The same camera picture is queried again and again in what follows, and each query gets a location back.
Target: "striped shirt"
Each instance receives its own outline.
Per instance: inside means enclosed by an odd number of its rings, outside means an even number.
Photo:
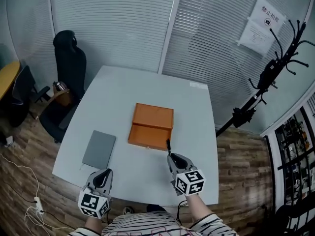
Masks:
[[[126,214],[113,220],[101,236],[236,236],[214,213],[194,223],[189,229],[177,223],[166,211]],[[78,228],[68,236],[99,236],[87,228]]]

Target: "white power strip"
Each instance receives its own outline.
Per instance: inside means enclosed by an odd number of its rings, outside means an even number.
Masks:
[[[43,206],[41,205],[41,201],[39,197],[35,197],[34,200],[36,201],[36,209],[40,214],[44,214],[44,209]]]

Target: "wooden box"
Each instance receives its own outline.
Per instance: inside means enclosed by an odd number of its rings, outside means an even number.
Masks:
[[[167,150],[171,140],[174,110],[136,103],[128,143],[159,150]]]

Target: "white sticker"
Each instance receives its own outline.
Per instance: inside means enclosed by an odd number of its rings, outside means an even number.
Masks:
[[[190,82],[190,86],[193,87],[193,88],[199,88],[199,89],[206,89],[206,90],[208,90],[208,85],[200,84],[200,83],[197,83],[197,82]]]
[[[257,0],[247,19],[246,27],[237,43],[265,56],[275,41],[270,29],[277,35],[286,17],[266,0]]]

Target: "yellow desk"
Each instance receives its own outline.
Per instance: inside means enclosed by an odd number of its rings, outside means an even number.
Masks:
[[[9,90],[20,70],[20,62],[14,61],[0,70],[0,100]]]

